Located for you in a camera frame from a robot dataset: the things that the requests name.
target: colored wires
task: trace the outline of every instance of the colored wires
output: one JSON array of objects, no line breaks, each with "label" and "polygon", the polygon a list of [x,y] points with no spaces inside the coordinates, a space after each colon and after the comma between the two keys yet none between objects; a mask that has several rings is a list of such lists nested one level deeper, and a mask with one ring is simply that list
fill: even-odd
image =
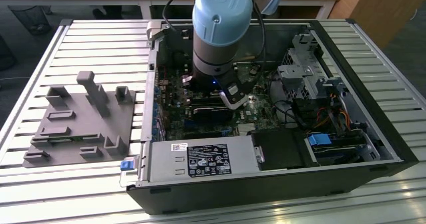
[{"label": "colored wires", "polygon": [[338,110],[338,113],[345,116],[345,124],[346,124],[348,130],[350,131],[352,130],[352,119],[349,117],[349,114],[342,109]]},{"label": "colored wires", "polygon": [[317,112],[317,125],[313,127],[313,129],[321,127],[324,124],[326,124],[329,121],[330,121],[330,117],[328,116],[321,122],[320,122],[320,119],[321,119],[321,113],[322,111],[328,110],[326,108],[321,108]]},{"label": "colored wires", "polygon": [[329,121],[330,121],[330,117],[326,117],[320,123],[317,123],[317,125],[310,130],[308,130],[306,134],[312,133],[316,128],[321,127]]}]

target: black cable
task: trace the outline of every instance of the black cable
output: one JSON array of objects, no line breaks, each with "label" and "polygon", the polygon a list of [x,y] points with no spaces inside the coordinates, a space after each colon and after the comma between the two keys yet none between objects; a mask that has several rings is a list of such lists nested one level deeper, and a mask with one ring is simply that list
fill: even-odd
[{"label": "black cable", "polygon": [[265,71],[265,67],[266,67],[266,29],[265,29],[265,23],[264,23],[264,19],[262,19],[262,14],[261,14],[261,11],[260,11],[260,7],[258,5],[256,4],[254,2],[254,11],[257,13],[257,17],[258,17],[258,22],[261,24],[261,32],[262,32],[262,49],[261,49],[261,53],[264,55],[264,61],[262,61],[262,65],[260,67],[260,72],[257,73],[257,77],[256,79],[252,81],[252,82],[248,82],[246,83],[246,87],[245,87],[245,93],[250,93],[250,91],[253,90],[256,84],[258,83],[260,81],[260,78],[264,74],[264,71]]},{"label": "black cable", "polygon": [[172,29],[175,32],[177,32],[176,28],[173,27],[173,25],[171,24],[171,22],[169,22],[169,20],[168,20],[168,18],[167,18],[167,9],[168,9],[168,7],[169,7],[169,5],[171,5],[172,2],[173,2],[173,0],[169,0],[168,3],[167,3],[165,6],[164,6],[164,9],[163,9],[163,18],[164,18],[167,24],[169,25],[171,29]]},{"label": "black cable", "polygon": [[280,124],[284,125],[284,128],[288,128],[288,124],[292,124],[292,123],[298,124],[297,122],[282,122]]},{"label": "black cable", "polygon": [[286,111],[284,111],[282,109],[280,109],[277,106],[276,106],[274,108],[277,109],[278,112],[284,113],[285,118],[288,118],[288,116],[289,116],[289,117],[293,118],[296,121],[298,120],[298,119],[296,118],[296,116],[293,116],[292,114],[288,113],[288,112],[292,110],[290,108],[289,108]]},{"label": "black cable", "polygon": [[272,86],[273,86],[273,82],[274,82],[274,81],[278,81],[278,80],[274,79],[274,76],[276,76],[277,73],[278,73],[278,71],[274,70],[273,72],[270,72],[270,75],[269,75],[269,76],[270,76],[270,79],[269,79],[269,83],[268,83],[268,87],[266,87],[266,88],[268,88],[268,97],[272,96],[270,93],[272,93],[272,88],[273,88],[273,87],[272,87]]},{"label": "black cable", "polygon": [[289,105],[293,105],[293,102],[289,100],[278,100],[276,103],[273,103],[273,106],[276,106],[277,103],[286,103]]}]

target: metal bracket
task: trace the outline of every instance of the metal bracket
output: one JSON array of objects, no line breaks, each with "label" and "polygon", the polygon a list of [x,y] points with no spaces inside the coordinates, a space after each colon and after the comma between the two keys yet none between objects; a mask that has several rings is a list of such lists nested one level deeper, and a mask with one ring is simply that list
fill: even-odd
[{"label": "metal bracket", "polygon": [[313,51],[318,46],[318,42],[312,34],[301,34],[294,36],[293,45],[298,51]]},{"label": "metal bracket", "polygon": [[147,25],[147,36],[148,40],[153,41],[163,36],[163,22],[161,20],[153,20]]},{"label": "metal bracket", "polygon": [[341,83],[342,83],[342,79],[341,78],[321,78],[318,79],[317,83],[316,83],[316,87],[318,90],[318,95],[326,95],[326,87],[337,87]]},{"label": "metal bracket", "polygon": [[278,72],[281,78],[302,78],[313,75],[312,71],[301,65],[281,65],[278,66]]}]

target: slotted aluminum surface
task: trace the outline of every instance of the slotted aluminum surface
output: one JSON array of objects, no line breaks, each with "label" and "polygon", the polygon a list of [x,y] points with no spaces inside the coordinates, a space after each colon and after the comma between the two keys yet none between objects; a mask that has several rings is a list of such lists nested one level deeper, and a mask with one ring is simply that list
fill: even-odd
[{"label": "slotted aluminum surface", "polygon": [[[0,151],[0,223],[421,222],[426,216],[425,99],[354,25],[345,20],[321,23],[421,160],[418,165],[349,194],[168,216],[145,214],[125,194],[119,184],[120,162],[23,168],[23,156],[48,105],[48,86],[64,84],[69,92],[83,92],[75,79],[80,70],[95,71],[96,82],[107,91],[120,85],[137,91],[129,153],[136,155],[140,151],[149,54],[144,48],[147,21],[75,21],[59,28],[39,64],[40,78],[28,97],[20,98],[21,111],[16,108],[17,115],[12,112],[11,117],[15,122],[1,130],[8,134]],[[337,75],[332,62],[326,62]],[[129,173],[121,183],[135,180],[136,173]]]}]

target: warning label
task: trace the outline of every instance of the warning label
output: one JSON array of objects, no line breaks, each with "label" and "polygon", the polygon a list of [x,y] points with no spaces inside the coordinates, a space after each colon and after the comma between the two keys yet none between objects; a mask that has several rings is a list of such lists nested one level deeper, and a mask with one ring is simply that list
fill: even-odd
[{"label": "warning label", "polygon": [[192,178],[232,173],[226,144],[188,147],[188,174]]}]

